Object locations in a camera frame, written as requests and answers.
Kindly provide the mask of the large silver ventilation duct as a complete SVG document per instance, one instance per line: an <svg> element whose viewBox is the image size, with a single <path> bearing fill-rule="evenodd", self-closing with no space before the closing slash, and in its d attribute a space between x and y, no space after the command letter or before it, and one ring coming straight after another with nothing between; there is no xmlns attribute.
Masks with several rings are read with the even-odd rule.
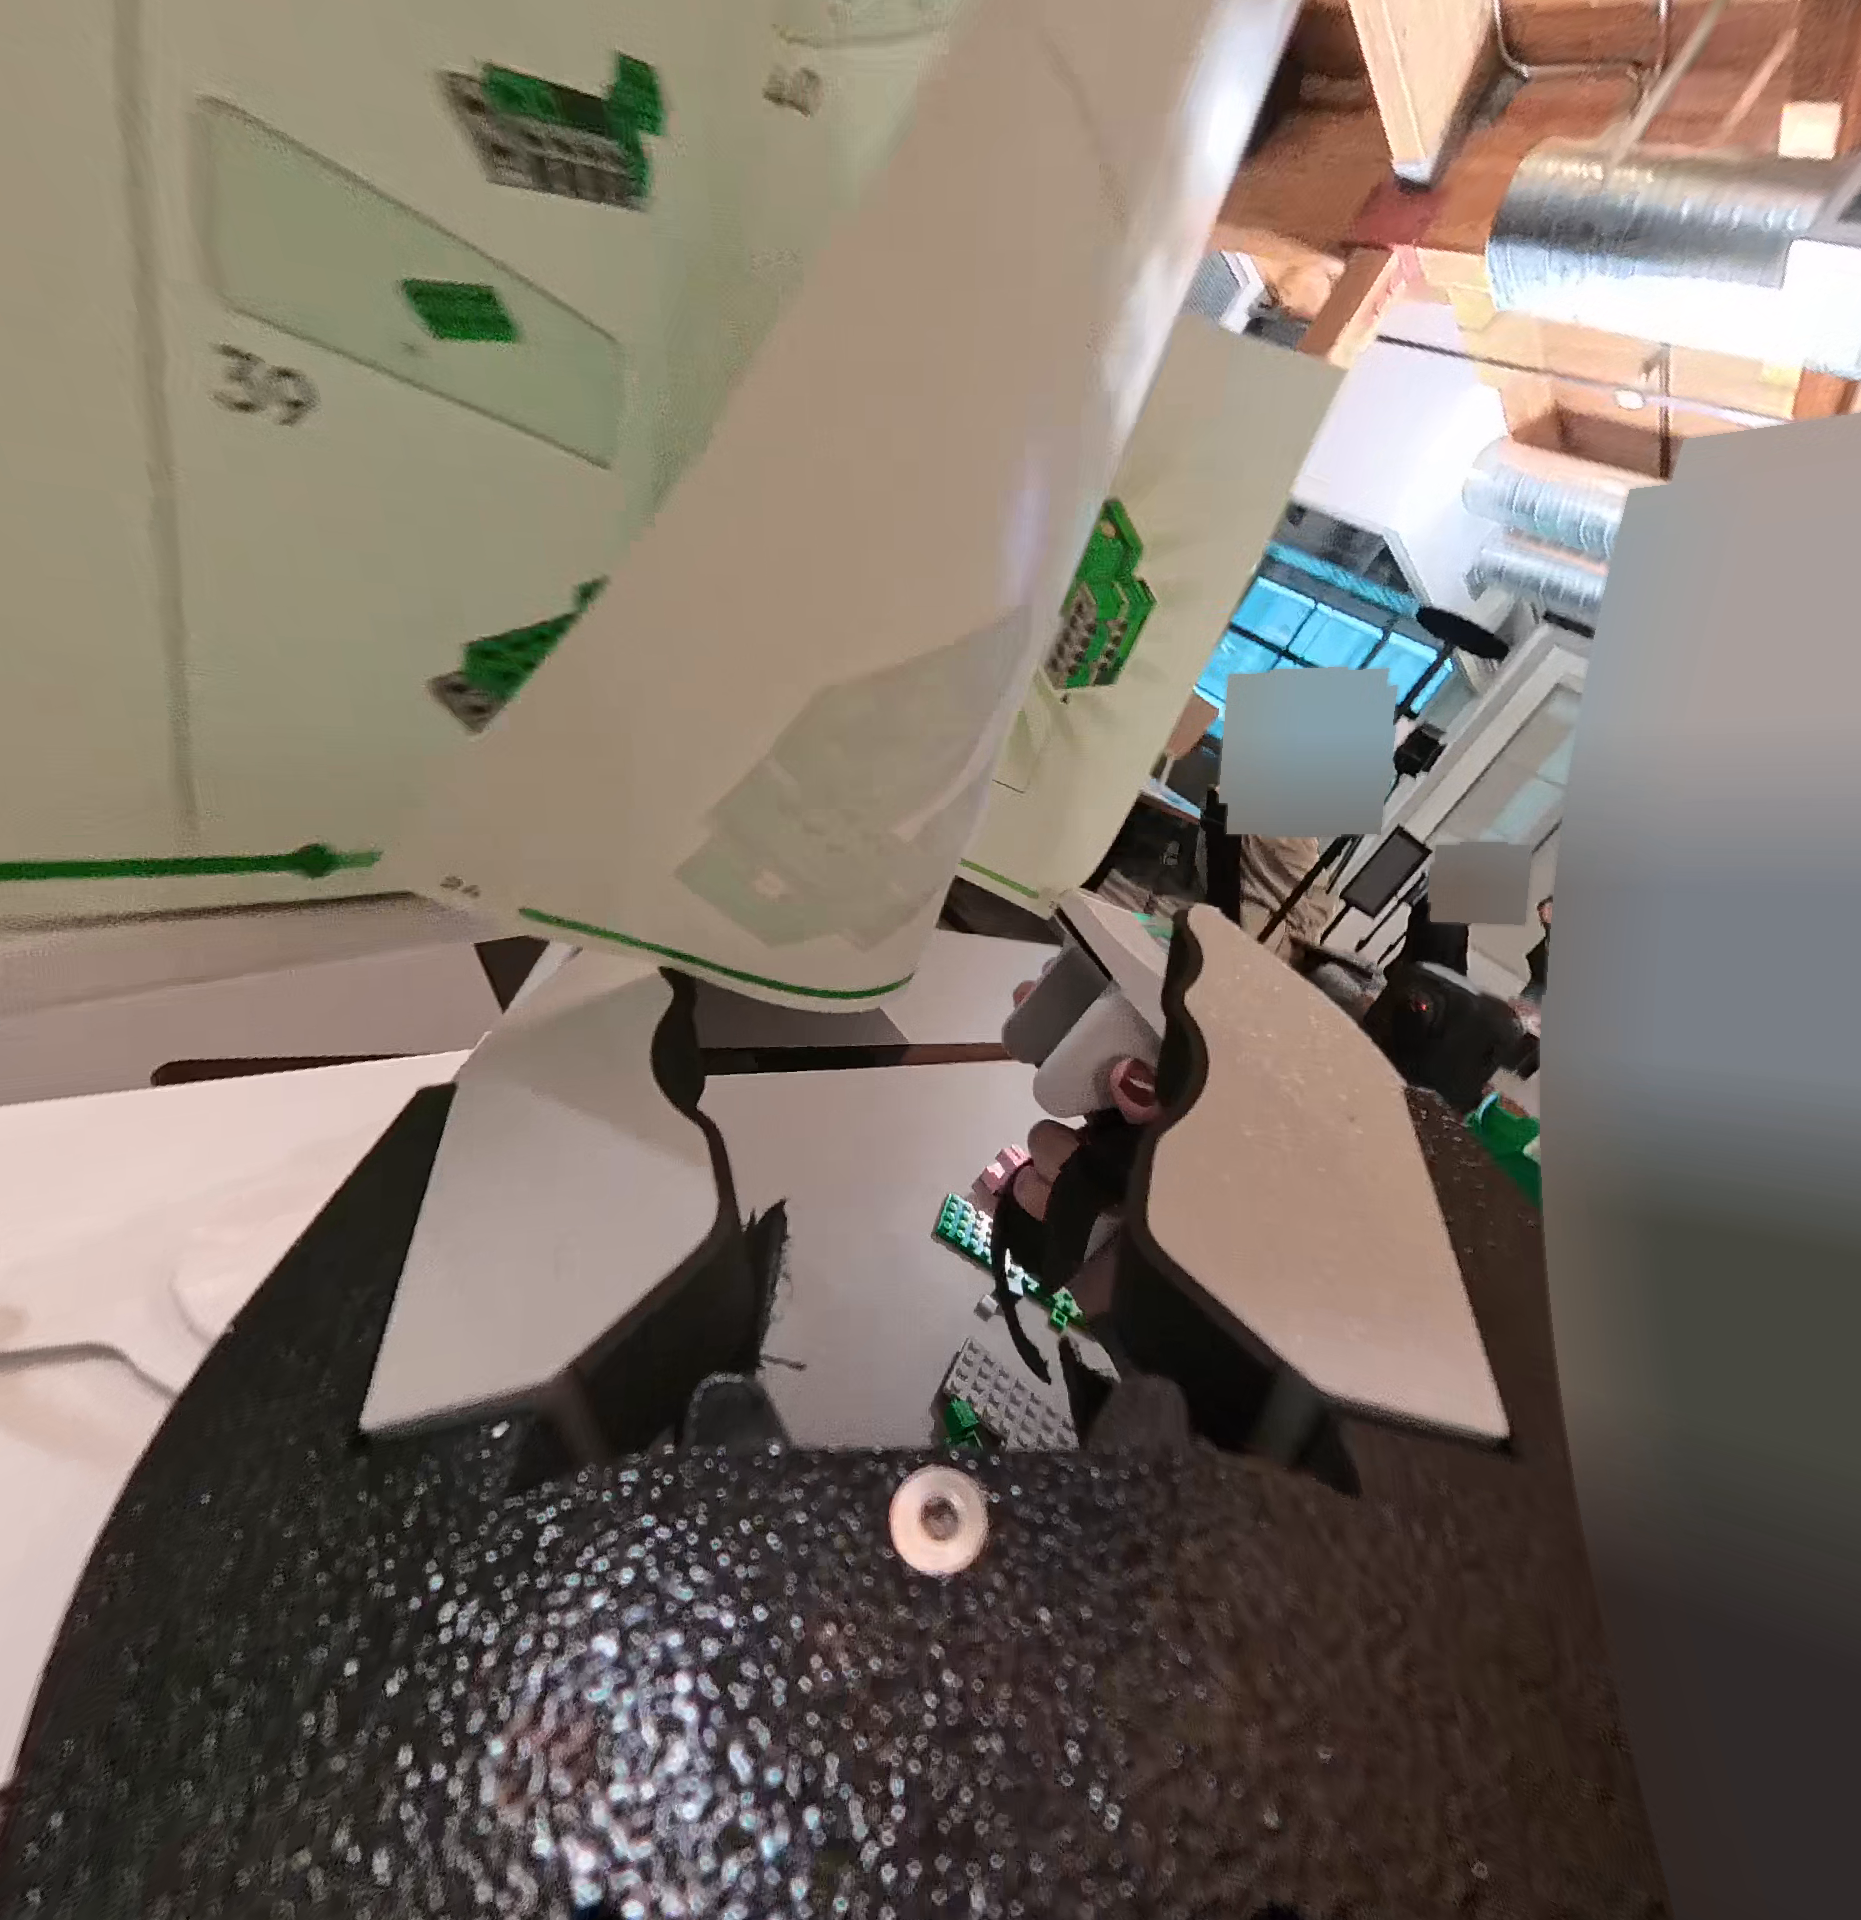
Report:
<svg viewBox="0 0 1861 1920"><path fill-rule="evenodd" d="M1553 137L1484 270L1503 314L1861 384L1861 157Z"/></svg>

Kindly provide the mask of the grey studded brick plate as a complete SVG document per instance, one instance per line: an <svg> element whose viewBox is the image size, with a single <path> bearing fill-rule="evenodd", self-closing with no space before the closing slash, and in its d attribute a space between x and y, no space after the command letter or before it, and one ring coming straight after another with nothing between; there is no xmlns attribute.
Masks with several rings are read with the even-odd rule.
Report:
<svg viewBox="0 0 1861 1920"><path fill-rule="evenodd" d="M1068 1408L1051 1398L1018 1359L1001 1359L977 1337L949 1359L933 1410L953 1449L1065 1454L1081 1447Z"/></svg>

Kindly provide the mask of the person's right hand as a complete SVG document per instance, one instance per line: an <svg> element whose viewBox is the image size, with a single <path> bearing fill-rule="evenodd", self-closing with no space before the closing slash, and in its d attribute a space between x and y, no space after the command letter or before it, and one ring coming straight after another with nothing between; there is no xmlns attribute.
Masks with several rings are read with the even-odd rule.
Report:
<svg viewBox="0 0 1861 1920"><path fill-rule="evenodd" d="M1157 1075L1143 1057L1119 1057L1106 1075L1109 1103L1076 1121L1045 1119L1031 1128L1027 1162L1018 1168L1009 1199L1031 1220L1046 1220L1065 1168L1087 1150L1109 1149L1130 1155L1144 1128L1157 1121Z"/></svg>

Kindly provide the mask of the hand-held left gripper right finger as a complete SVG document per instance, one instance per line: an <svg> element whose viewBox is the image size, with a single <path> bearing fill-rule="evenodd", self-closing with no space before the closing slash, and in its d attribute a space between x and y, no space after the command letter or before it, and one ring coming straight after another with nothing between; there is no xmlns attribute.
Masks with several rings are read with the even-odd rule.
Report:
<svg viewBox="0 0 1861 1920"><path fill-rule="evenodd" d="M1175 928L1116 1345L1208 1447L1358 1486L1347 1428L1501 1454L1512 1423L1403 1078L1216 907Z"/></svg>

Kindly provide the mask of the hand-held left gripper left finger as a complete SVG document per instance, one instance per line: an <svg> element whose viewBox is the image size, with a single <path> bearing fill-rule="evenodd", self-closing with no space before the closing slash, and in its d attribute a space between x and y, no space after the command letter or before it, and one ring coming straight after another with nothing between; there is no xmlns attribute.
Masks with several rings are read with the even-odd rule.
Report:
<svg viewBox="0 0 1861 1920"><path fill-rule="evenodd" d="M740 1213L697 990L578 954L468 1057L365 1438L522 1416L562 1454L639 1454L703 1381L758 1374L783 1220Z"/></svg>

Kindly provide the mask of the brick building instruction booklet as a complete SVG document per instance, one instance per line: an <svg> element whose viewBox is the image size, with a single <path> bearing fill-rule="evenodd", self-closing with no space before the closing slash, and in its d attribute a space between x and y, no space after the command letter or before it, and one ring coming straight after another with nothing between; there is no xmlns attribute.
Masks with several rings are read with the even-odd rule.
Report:
<svg viewBox="0 0 1861 1920"><path fill-rule="evenodd" d="M0 4L0 923L915 983L1302 4Z"/></svg>

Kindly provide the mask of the small silver ventilation duct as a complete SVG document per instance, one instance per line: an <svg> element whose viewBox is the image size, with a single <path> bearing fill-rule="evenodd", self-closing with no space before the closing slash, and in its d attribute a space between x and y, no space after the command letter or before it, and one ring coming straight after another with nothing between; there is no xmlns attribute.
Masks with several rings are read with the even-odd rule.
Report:
<svg viewBox="0 0 1861 1920"><path fill-rule="evenodd" d="M1551 618L1593 628L1609 587L1609 565L1520 534L1497 532L1479 550L1467 584L1473 594L1505 591Z"/></svg>
<svg viewBox="0 0 1861 1920"><path fill-rule="evenodd" d="M1507 436L1466 474L1462 508L1507 534L1607 565L1628 495L1652 484L1649 476Z"/></svg>

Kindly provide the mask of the black monitor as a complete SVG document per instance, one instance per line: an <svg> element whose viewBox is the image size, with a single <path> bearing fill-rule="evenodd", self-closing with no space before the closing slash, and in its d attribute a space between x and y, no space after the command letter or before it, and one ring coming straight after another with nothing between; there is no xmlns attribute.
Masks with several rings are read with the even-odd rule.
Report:
<svg viewBox="0 0 1861 1920"><path fill-rule="evenodd" d="M1424 877L1431 859L1427 843L1406 829L1393 829L1342 893L1342 906L1369 921L1384 919L1406 888Z"/></svg>

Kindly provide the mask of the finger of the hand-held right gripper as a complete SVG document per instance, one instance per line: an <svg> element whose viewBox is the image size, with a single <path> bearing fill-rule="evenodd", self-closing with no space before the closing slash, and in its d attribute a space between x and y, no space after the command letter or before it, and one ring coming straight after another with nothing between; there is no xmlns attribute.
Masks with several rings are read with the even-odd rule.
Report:
<svg viewBox="0 0 1861 1920"><path fill-rule="evenodd" d="M1065 897L1057 921L1110 983L1125 991L1159 991L1168 942L1146 919L1101 897Z"/></svg>

